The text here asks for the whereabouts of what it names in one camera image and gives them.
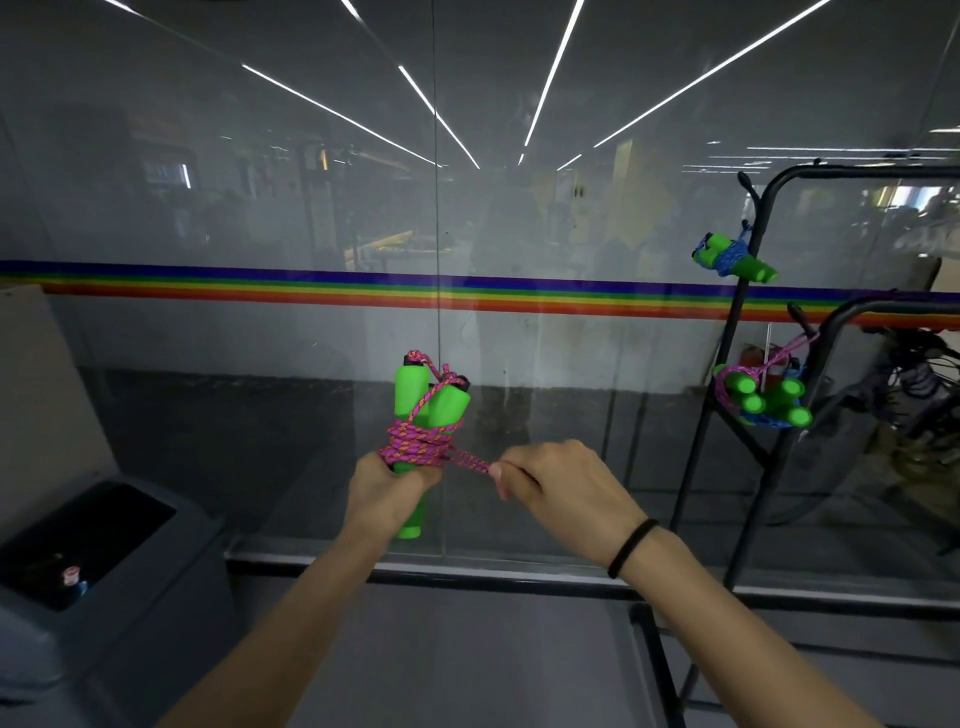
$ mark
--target person's right hand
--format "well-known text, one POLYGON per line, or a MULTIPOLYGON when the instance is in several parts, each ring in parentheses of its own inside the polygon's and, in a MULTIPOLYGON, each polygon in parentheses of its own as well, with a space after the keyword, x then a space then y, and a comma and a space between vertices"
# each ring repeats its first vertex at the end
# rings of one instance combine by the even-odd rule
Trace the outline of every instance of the person's right hand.
POLYGON ((514 496, 564 546, 604 569, 646 515, 597 453, 578 440, 510 448, 490 465, 500 497, 514 496))

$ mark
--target hand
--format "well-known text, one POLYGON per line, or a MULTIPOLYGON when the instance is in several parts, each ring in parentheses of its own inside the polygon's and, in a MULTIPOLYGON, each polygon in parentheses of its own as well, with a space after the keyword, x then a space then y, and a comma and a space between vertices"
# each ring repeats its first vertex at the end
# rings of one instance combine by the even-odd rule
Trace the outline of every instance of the hand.
POLYGON ((560 543, 604 569, 646 520, 597 453, 577 440, 510 448, 490 475, 501 498, 515 496, 560 543))
POLYGON ((420 498, 440 482, 440 468, 416 468, 397 475, 371 452, 357 461, 350 479, 344 531, 361 532, 384 544, 407 522, 420 498))

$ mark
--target person's left hand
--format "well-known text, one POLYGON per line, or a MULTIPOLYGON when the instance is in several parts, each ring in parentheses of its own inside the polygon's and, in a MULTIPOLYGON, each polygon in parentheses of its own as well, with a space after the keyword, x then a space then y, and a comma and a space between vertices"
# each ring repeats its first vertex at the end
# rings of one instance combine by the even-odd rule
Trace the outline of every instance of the person's left hand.
POLYGON ((350 479, 344 531, 360 531, 384 543, 394 538, 420 498, 440 482, 440 468, 415 468, 397 475, 376 452, 357 462, 350 479))

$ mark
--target forearm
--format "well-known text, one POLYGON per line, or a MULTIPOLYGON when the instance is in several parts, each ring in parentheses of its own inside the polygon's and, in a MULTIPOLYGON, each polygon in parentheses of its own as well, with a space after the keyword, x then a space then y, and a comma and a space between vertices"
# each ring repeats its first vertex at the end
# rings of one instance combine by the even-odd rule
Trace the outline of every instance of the forearm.
POLYGON ((157 728, 284 726, 333 642, 347 600, 384 544, 345 531, 273 611, 157 728))
POLYGON ((877 728, 787 641, 744 607, 664 529, 622 576, 670 625, 740 728, 877 728))

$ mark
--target glass wall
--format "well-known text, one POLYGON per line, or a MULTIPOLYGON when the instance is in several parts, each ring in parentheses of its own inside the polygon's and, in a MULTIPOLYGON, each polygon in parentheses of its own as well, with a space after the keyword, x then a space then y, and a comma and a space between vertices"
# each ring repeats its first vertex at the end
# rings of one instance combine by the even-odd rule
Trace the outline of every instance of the glass wall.
MULTIPOLYGON (((738 172, 762 190, 815 158, 960 158, 932 131, 960 123, 959 12, 5 3, 0 273, 51 294, 121 468, 223 514, 247 552, 336 534, 411 349, 472 382, 460 447, 578 438, 666 520, 732 293, 690 252, 752 219, 738 172)), ((791 182, 761 255, 780 276, 734 354, 798 333, 786 301, 822 318, 858 290, 936 287, 938 257, 895 243, 951 189, 791 182)), ((832 391, 884 346, 852 328, 832 391)), ((804 439, 748 583, 953 589, 941 531, 871 470, 876 429, 845 411, 804 439)), ((757 476, 714 423, 681 529, 710 566, 757 476)), ((477 473, 448 469, 426 510, 392 558, 585 568, 477 473)))

